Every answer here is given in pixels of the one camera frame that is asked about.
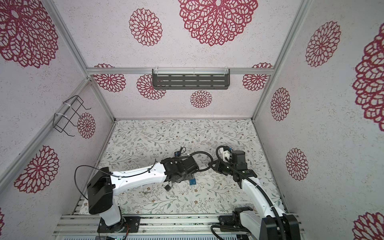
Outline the blue padlock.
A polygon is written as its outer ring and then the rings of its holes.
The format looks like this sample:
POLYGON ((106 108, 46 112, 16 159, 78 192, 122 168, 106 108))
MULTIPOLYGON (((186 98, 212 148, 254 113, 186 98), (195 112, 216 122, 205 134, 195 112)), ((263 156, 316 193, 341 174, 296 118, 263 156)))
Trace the blue padlock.
POLYGON ((196 179, 191 179, 189 181, 191 186, 196 185, 196 179))

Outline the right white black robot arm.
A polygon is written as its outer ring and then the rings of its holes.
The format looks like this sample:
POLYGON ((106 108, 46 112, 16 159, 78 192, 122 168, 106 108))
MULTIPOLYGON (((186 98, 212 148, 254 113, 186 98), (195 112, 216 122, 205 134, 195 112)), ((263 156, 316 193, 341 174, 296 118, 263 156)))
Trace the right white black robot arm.
POLYGON ((235 183, 251 199, 253 208, 240 207, 232 215, 220 216, 220 223, 210 227, 221 232, 245 232, 257 240, 300 240, 299 221, 293 214, 279 208, 264 191, 257 174, 248 168, 244 151, 234 151, 227 146, 216 149, 217 160, 212 169, 223 175, 231 175, 235 183))

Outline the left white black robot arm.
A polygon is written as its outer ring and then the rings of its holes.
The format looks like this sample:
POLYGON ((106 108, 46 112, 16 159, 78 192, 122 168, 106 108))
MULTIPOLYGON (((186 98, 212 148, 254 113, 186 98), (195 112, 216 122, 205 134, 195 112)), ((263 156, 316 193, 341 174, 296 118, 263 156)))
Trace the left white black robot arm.
POLYGON ((149 167, 122 172, 111 171, 108 167, 98 169, 87 184, 89 213, 101 217, 97 232, 118 233, 134 227, 123 217, 114 196, 148 184, 189 180, 198 170, 193 157, 184 160, 168 158, 149 167))

